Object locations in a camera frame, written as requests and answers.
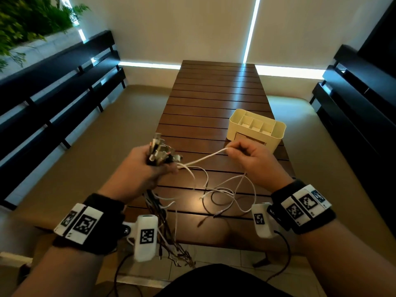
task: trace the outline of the person's left hand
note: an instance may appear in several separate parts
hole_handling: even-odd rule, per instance
[[[127,204],[145,190],[154,189],[162,175],[177,173],[175,163],[159,167],[147,165],[149,149],[149,145],[133,148],[98,194]]]

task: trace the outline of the plastic storage box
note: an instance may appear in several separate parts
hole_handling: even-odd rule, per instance
[[[230,118],[227,139],[240,136],[259,141],[274,153],[285,134],[286,124],[254,114],[244,109],[236,109]]]

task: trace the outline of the wrist strap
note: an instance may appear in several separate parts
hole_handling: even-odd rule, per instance
[[[54,229],[56,247],[72,247],[93,254],[112,252],[124,236],[124,204],[99,194],[77,203]]]
[[[336,214],[331,204],[312,185],[296,180],[272,195],[267,212],[286,230],[300,235],[331,222]]]

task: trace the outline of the table top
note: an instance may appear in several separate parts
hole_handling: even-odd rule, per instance
[[[245,109],[274,118],[254,64],[204,62],[184,60],[177,75],[170,97],[159,121],[157,132],[165,143],[183,156],[184,163],[200,159],[224,148],[229,118],[235,109]],[[283,142],[274,152],[285,170],[295,177]],[[243,174],[242,167],[225,153],[212,156],[198,163],[209,175],[208,188]],[[257,251],[283,251],[283,240],[261,239],[256,235],[251,213],[241,212],[234,203],[221,217],[213,215],[229,204],[230,198],[215,193],[213,200],[200,197],[204,193],[206,175],[202,170],[193,170],[194,182],[186,170],[177,175],[166,175],[155,192],[163,198],[178,198],[169,207],[168,222],[174,229],[177,210],[177,240],[180,243],[236,248]],[[235,189],[239,179],[226,187]],[[270,202],[270,193],[256,186],[257,203]],[[237,200],[244,210],[253,203],[253,189],[244,180],[238,189]],[[163,200],[163,205],[170,201]],[[126,210],[126,220],[135,221],[147,214],[145,200],[140,197]],[[285,233],[296,252],[295,238]]]

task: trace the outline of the person's left arm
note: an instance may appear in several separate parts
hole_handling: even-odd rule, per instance
[[[146,165],[148,151],[148,145],[132,149],[98,194],[127,204],[145,190],[155,188],[162,175],[176,173],[174,164]],[[70,247],[51,247],[13,297],[88,296],[95,285],[103,257]]]

